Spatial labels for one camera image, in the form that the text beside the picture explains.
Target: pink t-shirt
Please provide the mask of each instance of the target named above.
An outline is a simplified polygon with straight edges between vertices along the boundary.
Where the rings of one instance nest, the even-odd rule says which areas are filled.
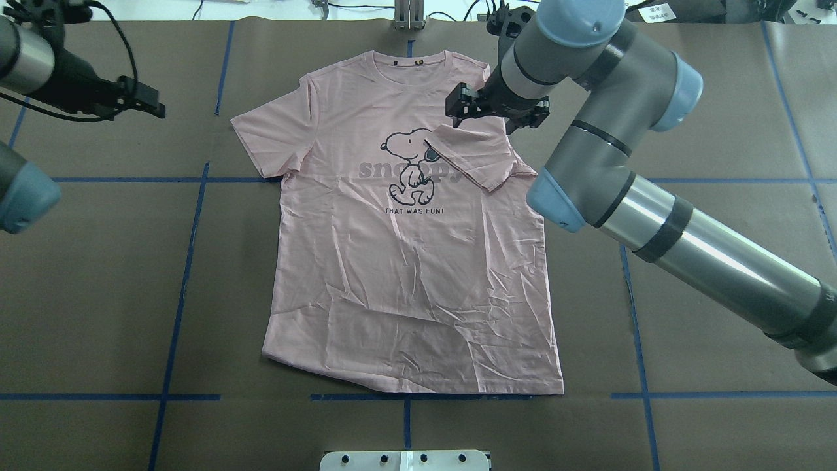
[[[536,173],[500,118],[444,115],[488,73],[370,51],[232,120],[283,176],[263,355],[380,391],[563,393]]]

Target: folded sleeve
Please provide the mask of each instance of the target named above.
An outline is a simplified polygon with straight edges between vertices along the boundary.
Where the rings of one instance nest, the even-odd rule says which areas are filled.
[[[278,177],[302,168],[316,140],[319,106],[307,75],[300,86],[230,122],[262,177]]]
[[[443,124],[427,144],[482,189],[492,192],[513,175],[537,175],[511,147],[502,118],[469,119],[458,128]]]

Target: cable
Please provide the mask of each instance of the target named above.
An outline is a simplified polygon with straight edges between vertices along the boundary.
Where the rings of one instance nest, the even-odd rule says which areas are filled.
[[[448,14],[447,14],[447,13],[445,13],[445,12],[432,12],[432,13],[428,13],[427,18],[430,18],[430,17],[432,17],[433,15],[444,15],[444,16],[446,16],[446,17],[448,17],[448,18],[450,18],[450,19],[452,19],[452,20],[456,21],[456,18],[454,18],[454,17],[452,17],[452,16],[448,15]]]
[[[479,2],[480,2],[480,0],[474,0],[474,2],[471,4],[471,6],[468,7],[468,11],[465,12],[465,18],[462,18],[462,21],[468,21],[468,15],[470,15],[470,11],[473,10],[474,7],[476,6],[476,4],[479,3]]]
[[[89,7],[95,7],[95,8],[99,8],[99,9],[103,10],[105,12],[105,14],[108,16],[108,18],[110,18],[110,22],[113,23],[113,27],[116,28],[116,32],[119,34],[119,37],[122,39],[122,43],[125,45],[125,49],[128,51],[128,59],[131,61],[131,72],[133,72],[133,74],[134,74],[134,85],[131,87],[131,95],[130,95],[131,101],[134,101],[134,98],[136,98],[136,84],[139,83],[139,78],[138,78],[138,74],[136,73],[136,61],[134,61],[134,52],[131,50],[131,45],[128,44],[128,39],[125,37],[125,33],[122,32],[122,28],[120,28],[119,22],[116,21],[116,18],[113,17],[113,13],[111,13],[110,10],[107,9],[107,7],[105,5],[102,5],[101,3],[96,2],[96,1],[88,1],[88,2],[86,2],[86,5],[89,6]],[[118,106],[109,115],[90,117],[90,118],[80,118],[80,117],[76,117],[76,116],[62,115],[62,114],[56,113],[54,111],[50,111],[50,110],[47,110],[45,108],[42,108],[40,106],[36,106],[36,105],[31,104],[31,103],[27,103],[26,101],[18,100],[17,98],[15,98],[13,96],[6,95],[5,93],[0,93],[0,98],[3,98],[5,100],[9,100],[12,103],[16,103],[16,104],[18,104],[20,106],[23,106],[24,108],[28,108],[32,111],[37,111],[37,112],[43,113],[44,115],[47,115],[47,116],[51,116],[51,117],[54,117],[54,118],[63,119],[65,121],[71,121],[71,122],[109,121],[110,119],[113,119],[114,117],[116,117],[116,115],[118,115],[119,113],[122,113],[128,107],[127,104],[126,104],[127,101],[125,101],[125,102],[123,102],[123,104],[121,106]]]
[[[203,0],[201,0],[201,4],[198,5],[198,9],[195,10],[195,13],[192,15],[192,21],[195,21],[195,17],[197,17],[198,12],[201,11],[201,8],[203,8]]]
[[[326,2],[332,7],[337,8],[392,8],[395,9],[395,5],[338,5],[336,3]]]

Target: blue tape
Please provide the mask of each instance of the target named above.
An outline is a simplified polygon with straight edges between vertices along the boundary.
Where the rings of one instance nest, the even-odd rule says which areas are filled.
[[[636,364],[639,368],[639,385],[642,388],[642,404],[645,409],[645,427],[648,430],[648,443],[651,450],[651,463],[654,471],[660,471],[660,455],[657,452],[657,434],[654,430],[654,415],[651,413],[651,399],[648,393],[648,379],[645,376],[645,360],[642,355],[642,339],[639,335],[639,321],[636,316],[636,301],[634,299],[634,284],[630,279],[630,268],[628,267],[628,253],[625,246],[619,244],[619,254],[622,258],[622,272],[625,278],[625,285],[628,288],[630,300],[630,317],[634,322],[634,349],[636,350]]]
[[[808,160],[808,154],[805,152],[805,147],[802,145],[802,139],[799,137],[799,129],[796,126],[796,120],[793,119],[793,113],[790,111],[788,104],[788,96],[785,94],[782,79],[779,77],[779,71],[776,67],[776,60],[773,57],[773,47],[770,44],[770,36],[768,35],[767,24],[762,21],[762,36],[764,37],[764,44],[768,50],[768,60],[770,61],[770,68],[773,70],[773,78],[776,80],[776,87],[778,88],[779,96],[782,97],[782,105],[784,106],[785,114],[788,115],[788,122],[790,123],[791,131],[793,132],[793,140],[796,142],[796,147],[799,150],[799,156],[802,158],[802,165],[805,168],[805,175],[811,185],[811,193],[817,199],[817,210],[819,211],[819,219],[823,223],[825,235],[829,240],[829,248],[831,249],[831,256],[837,261],[837,244],[834,243],[834,232],[831,230],[829,217],[825,214],[823,209],[823,199],[819,196],[817,184],[814,181],[814,174],[811,171],[811,164]]]
[[[160,401],[161,394],[97,394],[87,392],[6,392],[0,401]],[[172,394],[169,401],[220,401],[220,394]]]
[[[687,392],[650,392],[650,399],[791,399],[837,397],[837,391],[687,391]],[[638,392],[614,392],[610,395],[615,400],[642,399]]]
[[[201,209],[203,208],[203,196],[207,188],[207,176],[209,175],[209,162],[203,165],[201,175],[201,187],[198,190],[198,202],[195,205],[195,216],[192,220],[192,232],[189,235],[189,246],[186,252],[186,266],[183,269],[183,280],[180,283],[180,297],[177,300],[177,313],[174,317],[174,328],[172,329],[172,342],[168,348],[168,361],[166,362],[166,376],[163,380],[162,397],[160,407],[157,410],[157,424],[154,427],[154,440],[151,443],[151,456],[148,459],[148,471],[153,471],[157,464],[157,453],[160,448],[160,437],[162,435],[163,420],[166,417],[166,402],[168,401],[168,390],[172,383],[172,371],[174,370],[174,358],[177,352],[177,340],[180,337],[180,323],[183,317],[183,307],[186,305],[186,291],[189,284],[189,276],[192,272],[192,258],[195,252],[195,235],[198,233],[198,223],[201,220]]]
[[[218,80],[218,99],[215,101],[215,116],[221,113],[221,98],[223,96],[223,83],[227,80],[227,64],[229,64],[229,50],[233,46],[233,31],[235,30],[235,22],[229,22],[229,31],[227,32],[227,47],[223,52],[223,64],[221,65],[221,78]]]
[[[167,401],[220,401],[220,394],[169,394]]]
[[[523,394],[433,394],[433,393],[354,393],[312,394],[312,401],[528,401],[534,396]]]
[[[159,394],[3,393],[0,401],[160,401]]]
[[[412,420],[412,406],[410,405],[410,398],[404,398],[404,449],[405,450],[412,450],[413,449],[413,437],[411,436],[412,433],[412,424],[410,423]]]
[[[56,182],[86,183],[86,184],[196,184],[201,183],[201,177],[56,177]],[[208,177],[211,184],[271,184],[282,181],[282,177]]]
[[[53,180],[86,184],[195,184],[201,181],[199,177],[55,177]]]
[[[27,96],[23,101],[29,103],[29,97]],[[18,113],[18,120],[14,123],[14,129],[12,130],[12,136],[8,139],[8,148],[14,149],[14,142],[18,140],[18,133],[20,132],[20,127],[23,125],[23,117],[26,115],[26,106],[20,107],[20,112]]]

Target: snoopy print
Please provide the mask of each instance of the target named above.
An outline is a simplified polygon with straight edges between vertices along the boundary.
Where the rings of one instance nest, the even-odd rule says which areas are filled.
[[[424,205],[433,198],[434,181],[421,168],[422,162],[439,160],[439,155],[424,142],[429,135],[429,129],[420,127],[410,132],[394,132],[381,144],[381,150],[407,162],[398,176],[398,184],[389,185],[389,195],[400,204]]]

